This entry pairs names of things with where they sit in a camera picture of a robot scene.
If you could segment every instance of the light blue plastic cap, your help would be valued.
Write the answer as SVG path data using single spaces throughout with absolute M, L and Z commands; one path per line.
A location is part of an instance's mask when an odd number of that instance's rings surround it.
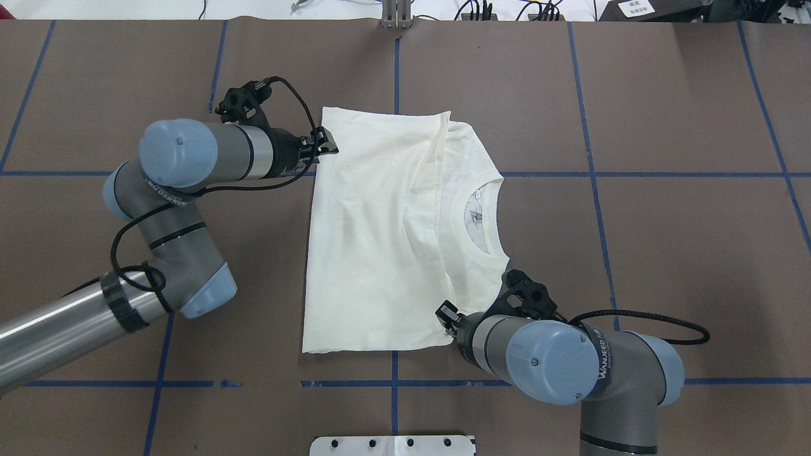
M 166 187 L 191 187 L 214 169 L 217 140 L 202 122 L 159 120 L 144 131 L 138 155 L 151 180 Z
M 581 331 L 559 321 L 535 321 L 510 339 L 507 371 L 513 384 L 531 398 L 564 406 L 591 393 L 599 359 Z
M 115 199 L 115 177 L 118 176 L 118 172 L 126 164 L 126 162 L 123 162 L 111 175 L 107 176 L 107 180 L 104 181 L 104 188 L 101 190 L 101 197 L 104 198 L 104 204 L 111 213 L 125 222 L 132 222 L 132 217 L 121 210 L 118 200 Z
M 186 318 L 196 318 L 227 303 L 236 294 L 237 284 L 226 262 L 189 299 L 189 302 L 180 308 L 180 312 Z
M 659 364 L 662 365 L 665 390 L 664 399 L 659 406 L 664 407 L 675 402 L 679 398 L 679 394 L 681 394 L 681 387 L 684 386 L 684 364 L 681 363 L 681 357 L 676 352 L 676 349 L 660 338 L 634 333 L 633 331 L 625 332 L 637 336 L 648 344 L 659 360 Z

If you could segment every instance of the neckline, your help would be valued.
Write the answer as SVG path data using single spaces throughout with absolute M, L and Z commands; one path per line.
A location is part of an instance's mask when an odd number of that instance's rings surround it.
M 498 204 L 499 190 L 501 189 L 501 183 L 503 181 L 504 177 L 499 174 L 498 171 L 488 171 L 463 185 L 453 201 L 453 211 L 451 211 L 453 235 L 457 239 L 457 242 L 461 244 L 462 251 L 476 260 L 489 261 L 494 258 L 507 258 L 507 255 L 501 248 L 501 241 L 496 225 L 496 205 Z M 487 189 L 482 211 L 484 245 L 487 247 L 487 252 L 483 252 L 482 249 L 478 248 L 473 242 L 470 235 L 467 234 L 464 216 L 466 202 L 470 196 L 473 195 L 477 189 L 489 183 L 493 185 Z

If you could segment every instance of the white shirt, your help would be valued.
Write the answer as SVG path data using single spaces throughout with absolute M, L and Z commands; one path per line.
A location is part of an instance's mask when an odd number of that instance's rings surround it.
M 447 345 L 434 314 L 446 299 L 468 314 L 497 297 L 503 178 L 449 119 L 324 108 L 340 152 L 316 172 L 304 352 Z

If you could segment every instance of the white sticker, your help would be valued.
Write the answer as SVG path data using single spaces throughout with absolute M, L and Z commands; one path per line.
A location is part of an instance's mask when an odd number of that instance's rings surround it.
M 655 12 L 648 0 L 631 0 L 630 2 L 622 2 L 619 6 L 625 17 L 636 17 Z

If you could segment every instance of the brown table surface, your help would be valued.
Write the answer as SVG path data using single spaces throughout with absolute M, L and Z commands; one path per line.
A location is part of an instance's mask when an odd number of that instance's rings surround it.
M 216 122 L 281 75 L 336 105 L 470 123 L 505 176 L 510 267 L 568 316 L 706 325 L 679 347 L 662 454 L 804 454 L 811 435 L 808 26 L 379 21 L 0 22 L 0 320 L 109 269 L 105 176 L 164 118 Z M 277 91 L 271 122 L 307 130 Z M 0 454 L 307 454 L 328 435 L 464 433 L 478 454 L 576 454 L 578 407 L 452 346 L 302 355 L 313 178 L 200 207 L 239 285 L 0 400 Z M 148 249 L 133 235 L 122 262 Z M 598 320 L 611 328 L 611 320 Z M 622 329 L 689 337 L 620 318 Z

